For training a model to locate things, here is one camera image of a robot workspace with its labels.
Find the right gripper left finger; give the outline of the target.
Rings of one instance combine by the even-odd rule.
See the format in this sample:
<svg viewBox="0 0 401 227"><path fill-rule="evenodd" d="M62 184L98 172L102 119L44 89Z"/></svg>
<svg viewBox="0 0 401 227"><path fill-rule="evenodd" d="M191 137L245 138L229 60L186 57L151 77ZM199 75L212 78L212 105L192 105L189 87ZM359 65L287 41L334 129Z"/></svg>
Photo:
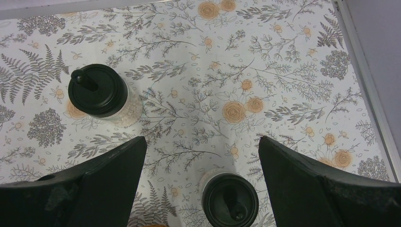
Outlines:
<svg viewBox="0 0 401 227"><path fill-rule="evenodd" d="M36 181L0 186L3 227L125 227L147 152L138 136Z"/></svg>

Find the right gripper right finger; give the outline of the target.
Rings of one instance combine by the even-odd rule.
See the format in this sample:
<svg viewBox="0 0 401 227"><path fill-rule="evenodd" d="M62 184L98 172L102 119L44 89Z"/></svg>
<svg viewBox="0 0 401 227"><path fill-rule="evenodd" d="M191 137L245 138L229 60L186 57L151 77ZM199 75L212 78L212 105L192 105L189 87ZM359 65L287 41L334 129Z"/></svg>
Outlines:
<svg viewBox="0 0 401 227"><path fill-rule="evenodd" d="M401 186L351 174L260 138L258 153L278 227L398 227Z"/></svg>

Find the black spout seed bottle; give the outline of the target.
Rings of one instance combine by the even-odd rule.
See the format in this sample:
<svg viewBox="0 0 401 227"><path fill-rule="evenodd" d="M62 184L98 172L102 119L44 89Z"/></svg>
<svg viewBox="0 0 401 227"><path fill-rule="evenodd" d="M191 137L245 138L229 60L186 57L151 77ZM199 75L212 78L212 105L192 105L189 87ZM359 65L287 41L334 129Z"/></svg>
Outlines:
<svg viewBox="0 0 401 227"><path fill-rule="evenodd" d="M74 70L68 94L75 108L117 127L132 126L143 112L140 96L114 69L103 64Z"/></svg>

